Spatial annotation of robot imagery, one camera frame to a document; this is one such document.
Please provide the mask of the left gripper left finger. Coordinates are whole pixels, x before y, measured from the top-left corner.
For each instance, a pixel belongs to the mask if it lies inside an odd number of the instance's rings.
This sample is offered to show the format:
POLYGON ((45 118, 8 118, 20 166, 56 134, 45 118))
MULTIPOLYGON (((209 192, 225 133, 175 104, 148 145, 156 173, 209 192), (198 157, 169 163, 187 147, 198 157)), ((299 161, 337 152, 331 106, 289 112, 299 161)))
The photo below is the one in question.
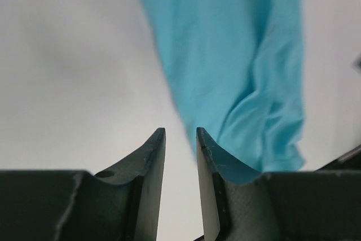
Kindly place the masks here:
POLYGON ((1 171, 2 240, 156 240, 165 129, 107 169, 1 171))

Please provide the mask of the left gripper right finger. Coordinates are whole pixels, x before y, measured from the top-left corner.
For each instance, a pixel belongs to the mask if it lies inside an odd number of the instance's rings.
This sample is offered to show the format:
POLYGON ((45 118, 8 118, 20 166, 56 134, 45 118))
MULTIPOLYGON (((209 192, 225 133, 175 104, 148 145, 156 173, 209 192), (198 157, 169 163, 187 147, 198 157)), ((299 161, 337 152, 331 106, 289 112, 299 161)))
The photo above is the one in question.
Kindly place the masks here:
POLYGON ((314 172, 258 172, 197 129, 204 240, 359 240, 360 148, 314 172))

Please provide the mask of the light teal polo shirt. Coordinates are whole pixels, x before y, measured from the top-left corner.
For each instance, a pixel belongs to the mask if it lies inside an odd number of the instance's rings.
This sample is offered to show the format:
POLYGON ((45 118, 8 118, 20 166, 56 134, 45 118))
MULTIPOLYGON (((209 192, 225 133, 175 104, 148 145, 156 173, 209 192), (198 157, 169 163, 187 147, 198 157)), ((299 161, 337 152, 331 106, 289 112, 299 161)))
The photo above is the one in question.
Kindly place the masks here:
POLYGON ((258 171, 299 170, 301 0, 141 0, 174 104, 258 171))

